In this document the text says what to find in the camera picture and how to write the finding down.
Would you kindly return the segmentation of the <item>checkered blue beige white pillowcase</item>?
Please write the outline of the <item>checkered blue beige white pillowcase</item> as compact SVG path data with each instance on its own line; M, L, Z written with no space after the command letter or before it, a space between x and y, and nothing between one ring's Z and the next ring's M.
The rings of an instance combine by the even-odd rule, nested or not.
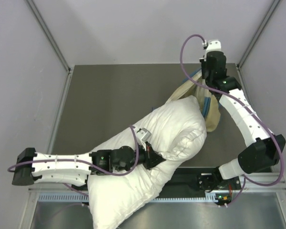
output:
M179 86L165 103L186 98L193 95L199 104L200 111L205 120L205 126L208 133L213 132L221 118L219 111L219 103L211 91L203 87L197 86L188 78L186 78L181 86Z

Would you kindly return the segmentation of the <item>white pillow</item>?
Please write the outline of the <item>white pillow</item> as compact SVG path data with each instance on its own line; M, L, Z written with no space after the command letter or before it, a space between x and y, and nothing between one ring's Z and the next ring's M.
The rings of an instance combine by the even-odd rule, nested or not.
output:
M88 178L93 227L115 229L159 196L175 170L202 149L207 132L197 99L189 96L155 109L135 124L151 132L150 144L164 162L151 170L137 166L130 174Z

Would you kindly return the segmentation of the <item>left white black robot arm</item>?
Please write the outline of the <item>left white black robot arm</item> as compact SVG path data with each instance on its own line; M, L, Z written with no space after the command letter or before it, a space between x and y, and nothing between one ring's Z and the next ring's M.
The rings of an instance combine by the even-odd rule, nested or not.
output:
M137 145L135 149L122 146L77 155L48 155L29 147L18 155L16 164L8 171L13 173L14 186L44 182L94 189L99 182L97 176L125 176L137 165L150 170L164 161L148 142Z

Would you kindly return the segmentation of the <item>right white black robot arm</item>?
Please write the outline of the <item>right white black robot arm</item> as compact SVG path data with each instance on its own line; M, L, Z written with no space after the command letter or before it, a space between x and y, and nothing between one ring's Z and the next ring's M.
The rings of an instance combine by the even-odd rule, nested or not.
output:
M223 52L211 51L200 62L206 86L230 114L246 145L236 159L213 170L213 184L223 189L230 184L231 178L277 165L286 140L265 127L246 100L240 83L227 75L226 56Z

